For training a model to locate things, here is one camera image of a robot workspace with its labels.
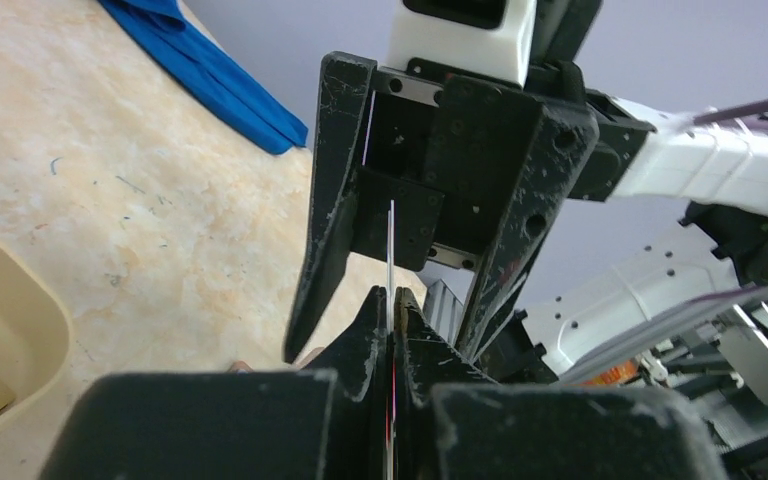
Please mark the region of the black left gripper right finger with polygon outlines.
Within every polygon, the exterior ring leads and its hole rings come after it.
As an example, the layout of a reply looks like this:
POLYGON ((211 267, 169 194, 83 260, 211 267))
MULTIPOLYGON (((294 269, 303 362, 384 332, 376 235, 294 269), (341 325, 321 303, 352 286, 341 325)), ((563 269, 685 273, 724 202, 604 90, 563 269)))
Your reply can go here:
POLYGON ((723 479, 708 430, 653 388, 499 384, 394 297, 398 479, 723 479))

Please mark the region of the thin white credit card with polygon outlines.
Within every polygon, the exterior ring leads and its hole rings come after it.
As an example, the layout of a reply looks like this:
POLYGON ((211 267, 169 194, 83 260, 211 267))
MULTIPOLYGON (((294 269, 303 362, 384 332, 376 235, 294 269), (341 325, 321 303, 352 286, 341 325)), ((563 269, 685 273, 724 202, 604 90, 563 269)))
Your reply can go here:
POLYGON ((389 201, 388 215, 387 215, 387 232, 386 232, 386 325, 387 325, 387 374, 388 374, 388 387, 389 393, 387 394, 387 431, 386 431, 386 460, 385 460, 385 474, 386 480, 394 479, 395 471, 395 416, 396 416, 396 373, 395 373, 395 347, 394 347, 394 332, 395 332, 395 318, 394 318, 394 231, 395 231, 395 200, 389 201))

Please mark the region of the blue cloth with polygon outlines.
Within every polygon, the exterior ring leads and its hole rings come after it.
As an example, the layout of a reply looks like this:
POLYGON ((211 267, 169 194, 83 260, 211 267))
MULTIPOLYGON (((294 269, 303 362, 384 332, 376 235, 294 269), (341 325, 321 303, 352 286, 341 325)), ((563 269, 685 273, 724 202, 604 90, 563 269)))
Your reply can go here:
POLYGON ((203 34, 176 1, 103 0, 111 18, 198 103, 272 155, 306 146, 308 128, 203 34))

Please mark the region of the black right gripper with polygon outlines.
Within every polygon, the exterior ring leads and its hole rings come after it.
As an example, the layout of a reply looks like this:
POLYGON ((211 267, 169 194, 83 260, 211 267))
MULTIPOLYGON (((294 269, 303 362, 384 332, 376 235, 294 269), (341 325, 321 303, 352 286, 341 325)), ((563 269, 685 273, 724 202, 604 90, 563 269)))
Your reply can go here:
POLYGON ((418 271, 446 251, 479 267, 456 343, 473 362, 598 140, 583 75, 552 62, 519 88, 449 73, 430 104, 380 96, 357 193, 376 69, 345 52, 322 58, 305 254, 283 360, 295 362, 308 344, 351 248, 384 257, 394 199, 399 267, 418 271))

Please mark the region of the cream plastic tray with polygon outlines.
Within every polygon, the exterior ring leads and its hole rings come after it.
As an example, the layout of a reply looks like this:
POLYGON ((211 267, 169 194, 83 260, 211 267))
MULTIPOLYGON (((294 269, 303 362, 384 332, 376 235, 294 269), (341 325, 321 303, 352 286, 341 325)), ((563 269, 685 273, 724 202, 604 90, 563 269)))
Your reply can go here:
POLYGON ((63 303, 0 244, 0 433, 59 381, 72 339, 63 303))

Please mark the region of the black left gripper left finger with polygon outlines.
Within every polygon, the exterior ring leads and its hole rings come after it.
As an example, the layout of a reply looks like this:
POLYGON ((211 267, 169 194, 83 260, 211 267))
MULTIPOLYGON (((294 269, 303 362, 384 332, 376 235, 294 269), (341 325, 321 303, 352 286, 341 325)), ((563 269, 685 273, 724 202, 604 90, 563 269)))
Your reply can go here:
POLYGON ((301 370, 127 373, 80 397, 44 479, 382 479, 385 291, 301 370))

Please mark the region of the tan leather card holder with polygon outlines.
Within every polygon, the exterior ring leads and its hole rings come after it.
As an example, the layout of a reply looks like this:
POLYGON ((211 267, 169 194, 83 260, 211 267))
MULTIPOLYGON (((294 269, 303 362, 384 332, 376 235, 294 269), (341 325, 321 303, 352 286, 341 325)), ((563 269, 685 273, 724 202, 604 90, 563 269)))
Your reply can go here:
POLYGON ((299 357, 296 361, 287 362, 268 362, 268 363, 256 363, 251 365, 243 360, 236 360, 230 364, 227 373, 243 374, 256 371, 277 371, 277 370, 300 370, 305 368, 314 359, 316 359, 322 352, 323 347, 315 347, 310 350, 304 357, 299 357))

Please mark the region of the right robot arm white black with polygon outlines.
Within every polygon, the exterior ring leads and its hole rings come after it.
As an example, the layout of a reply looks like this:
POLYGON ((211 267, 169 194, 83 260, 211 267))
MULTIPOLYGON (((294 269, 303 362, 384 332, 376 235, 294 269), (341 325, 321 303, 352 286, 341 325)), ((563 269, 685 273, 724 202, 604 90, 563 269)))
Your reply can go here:
POLYGON ((668 114, 586 88, 575 59, 600 8, 402 1, 383 62, 324 56, 286 361, 351 253, 471 271, 454 344, 497 379, 565 379, 673 306, 768 285, 768 101, 668 114), (635 196, 688 207, 633 260, 515 317, 563 202, 635 196))

